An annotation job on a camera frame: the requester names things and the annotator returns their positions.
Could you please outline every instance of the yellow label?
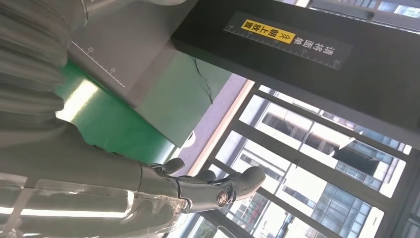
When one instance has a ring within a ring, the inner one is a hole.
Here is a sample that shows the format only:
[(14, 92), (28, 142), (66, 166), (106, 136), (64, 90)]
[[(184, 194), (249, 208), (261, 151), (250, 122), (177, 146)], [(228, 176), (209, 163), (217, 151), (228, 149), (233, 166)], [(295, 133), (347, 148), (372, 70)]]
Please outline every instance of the yellow label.
[(288, 32), (248, 19), (244, 22), (241, 28), (256, 34), (260, 34), (262, 36), (267, 36), (278, 41), (285, 42), (287, 44), (292, 43), (293, 38), (296, 36), (295, 33)]

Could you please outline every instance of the clear plastic cover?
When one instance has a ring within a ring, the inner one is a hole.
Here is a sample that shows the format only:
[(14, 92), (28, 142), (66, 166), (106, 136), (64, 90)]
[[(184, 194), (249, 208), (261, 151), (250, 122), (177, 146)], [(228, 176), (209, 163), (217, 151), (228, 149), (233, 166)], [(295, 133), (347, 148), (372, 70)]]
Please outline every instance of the clear plastic cover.
[(0, 181), (0, 237), (150, 237), (188, 212), (185, 200), (164, 195), (43, 179), (21, 185)]

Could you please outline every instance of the measurement ruler marking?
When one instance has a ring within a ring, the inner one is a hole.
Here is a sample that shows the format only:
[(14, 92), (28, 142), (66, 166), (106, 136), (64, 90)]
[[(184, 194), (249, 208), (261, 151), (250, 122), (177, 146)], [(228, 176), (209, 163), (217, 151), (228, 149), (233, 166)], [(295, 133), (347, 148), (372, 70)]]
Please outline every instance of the measurement ruler marking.
[(72, 41), (72, 43), (79, 48), (85, 55), (87, 55), (93, 62), (95, 62), (102, 70), (104, 70), (111, 78), (113, 78), (119, 85), (121, 85), (123, 88), (125, 88), (125, 85), (122, 84), (118, 79), (116, 79), (112, 74), (110, 74), (108, 72), (108, 70), (106, 70), (102, 65), (100, 65), (96, 60), (93, 59), (92, 56), (89, 55), (89, 53), (86, 53), (83, 48), (80, 48), (77, 43), (75, 43), (74, 41)]
[[(253, 37), (251, 37), (251, 34), (248, 32), (248, 35), (247, 36), (244, 36), (243, 34), (239, 34), (239, 33), (236, 33), (234, 30), (232, 30), (232, 28), (229, 28), (227, 31), (229, 31), (229, 32), (232, 32), (233, 34), (235, 34), (235, 35), (238, 35), (238, 36), (243, 36), (243, 37), (245, 37), (245, 38), (248, 38), (248, 39), (250, 39), (250, 40), (253, 40), (253, 41), (256, 41), (256, 42), (258, 42), (258, 43), (261, 43), (259, 40), (258, 40), (258, 38), (257, 39), (255, 39), (255, 38), (253, 38)], [(273, 48), (277, 48), (277, 49), (279, 49), (279, 50), (281, 50), (281, 51), (284, 51), (284, 52), (292, 52), (292, 50), (290, 49), (289, 51), (287, 51), (286, 50), (286, 48), (280, 48), (280, 46), (277, 46), (277, 47), (275, 47), (274, 45), (275, 45), (275, 43), (271, 46), (269, 43), (264, 43), (265, 45), (268, 45), (268, 46), (270, 46), (270, 47), (273, 47)], [(313, 61), (313, 62), (317, 62), (318, 63), (318, 61), (316, 61), (315, 59), (311, 59), (311, 58), (309, 58), (309, 56), (306, 56), (306, 58), (308, 59), (308, 60), (310, 60), (310, 61)], [(328, 62), (327, 63), (323, 63), (322, 61), (320, 61), (320, 63), (322, 64), (322, 65), (325, 65), (325, 66), (327, 66), (327, 67), (330, 67), (330, 68), (336, 68), (335, 66), (336, 66), (336, 63), (334, 63), (334, 66), (330, 66), (329, 64), (328, 64)]]

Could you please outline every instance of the fluorescent light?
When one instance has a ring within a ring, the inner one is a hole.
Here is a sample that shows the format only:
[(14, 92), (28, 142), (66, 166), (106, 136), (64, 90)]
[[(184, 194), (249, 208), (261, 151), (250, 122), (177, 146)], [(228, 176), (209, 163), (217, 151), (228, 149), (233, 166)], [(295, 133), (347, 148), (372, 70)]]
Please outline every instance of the fluorescent light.
[(64, 109), (57, 112), (55, 115), (57, 118), (71, 122), (94, 96), (97, 90), (98, 87), (95, 84), (88, 80), (84, 80), (68, 97), (64, 103)]
[(13, 207), (0, 207), (1, 214), (12, 214)]
[(56, 211), (56, 210), (38, 210), (23, 209), (20, 213), (26, 216), (43, 216), (43, 217), (106, 217), (106, 218), (123, 218), (125, 212), (91, 212), (91, 211)]

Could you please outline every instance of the green panel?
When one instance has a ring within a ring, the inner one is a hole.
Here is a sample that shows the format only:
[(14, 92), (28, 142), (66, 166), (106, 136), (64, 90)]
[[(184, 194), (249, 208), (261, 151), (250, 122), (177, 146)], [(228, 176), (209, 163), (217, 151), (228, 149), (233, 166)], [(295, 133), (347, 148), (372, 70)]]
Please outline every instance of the green panel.
[[(231, 73), (197, 60), (214, 99)], [(194, 59), (179, 53), (136, 111), (175, 145), (181, 147), (210, 106), (206, 81)]]
[(174, 145), (118, 97), (75, 63), (63, 70), (66, 84), (57, 89), (64, 110), (57, 116), (75, 124), (86, 142), (145, 163), (162, 163)]

